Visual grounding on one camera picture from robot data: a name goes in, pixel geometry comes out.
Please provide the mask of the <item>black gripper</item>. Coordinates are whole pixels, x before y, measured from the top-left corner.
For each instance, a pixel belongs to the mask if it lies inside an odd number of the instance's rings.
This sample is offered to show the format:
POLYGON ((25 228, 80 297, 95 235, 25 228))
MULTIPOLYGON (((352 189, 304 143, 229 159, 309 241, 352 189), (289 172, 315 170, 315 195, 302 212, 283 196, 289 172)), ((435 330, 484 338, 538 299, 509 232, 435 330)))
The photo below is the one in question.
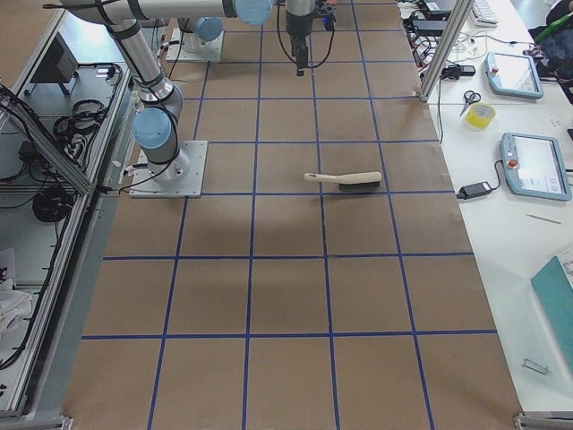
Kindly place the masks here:
POLYGON ((290 37, 291 52, 295 60, 296 75, 304 76, 304 71, 309 67, 308 65, 308 46, 305 37, 290 37))

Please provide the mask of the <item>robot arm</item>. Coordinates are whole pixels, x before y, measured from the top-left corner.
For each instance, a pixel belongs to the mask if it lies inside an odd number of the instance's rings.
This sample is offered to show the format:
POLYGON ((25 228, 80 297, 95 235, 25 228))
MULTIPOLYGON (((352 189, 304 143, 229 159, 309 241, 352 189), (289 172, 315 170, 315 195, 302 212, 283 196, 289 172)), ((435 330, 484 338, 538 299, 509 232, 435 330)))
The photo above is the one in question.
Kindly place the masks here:
MULTIPOLYGON (((286 58, 295 65, 296 74, 311 70, 307 38, 313 22, 320 19, 330 34, 335 33, 335 9, 326 1, 225 1, 224 15, 257 26, 263 24, 273 10, 285 10, 285 29, 291 50, 286 58)), ((205 45, 219 39, 224 32, 222 19, 215 16, 179 18, 180 45, 188 52, 201 52, 205 45)))
POLYGON ((178 176, 189 164, 177 133, 183 94, 163 72, 141 23, 162 18, 227 17, 259 25, 271 13, 270 1, 59 1, 43 7, 63 9, 106 28, 133 74, 143 104, 133 119, 133 134, 147 158, 151 177, 161 180, 178 176))

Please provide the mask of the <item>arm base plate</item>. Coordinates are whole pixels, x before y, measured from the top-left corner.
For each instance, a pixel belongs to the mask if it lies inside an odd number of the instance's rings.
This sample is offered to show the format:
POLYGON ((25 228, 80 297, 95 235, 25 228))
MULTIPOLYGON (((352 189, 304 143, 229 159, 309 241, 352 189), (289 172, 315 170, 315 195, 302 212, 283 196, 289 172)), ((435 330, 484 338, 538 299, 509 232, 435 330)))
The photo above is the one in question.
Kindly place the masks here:
POLYGON ((170 40, 174 42, 174 45, 171 45, 167 51, 167 61, 169 63, 173 63, 175 60, 194 63, 218 63, 220 61, 224 32, 221 32, 218 37, 212 41, 204 41, 198 39, 192 33, 185 33, 182 47, 178 44, 180 38, 181 31, 178 28, 173 29, 170 40))
POLYGON ((135 186, 129 195, 137 198, 177 198, 201 196, 206 158, 207 141, 180 141, 179 154, 165 172, 159 165, 149 164, 143 150, 138 162, 146 167, 135 171, 135 186))

